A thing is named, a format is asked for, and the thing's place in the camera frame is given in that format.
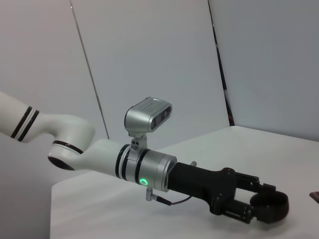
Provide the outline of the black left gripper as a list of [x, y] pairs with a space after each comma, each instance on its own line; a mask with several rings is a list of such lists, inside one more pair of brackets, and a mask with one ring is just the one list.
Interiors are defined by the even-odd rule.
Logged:
[[252, 206], [234, 199], [236, 188], [250, 192], [273, 192], [276, 187], [260, 184], [259, 177], [224, 168], [210, 171], [177, 163], [168, 175], [168, 189], [205, 201], [215, 215], [225, 215], [244, 223], [253, 218], [268, 222], [268, 208]]

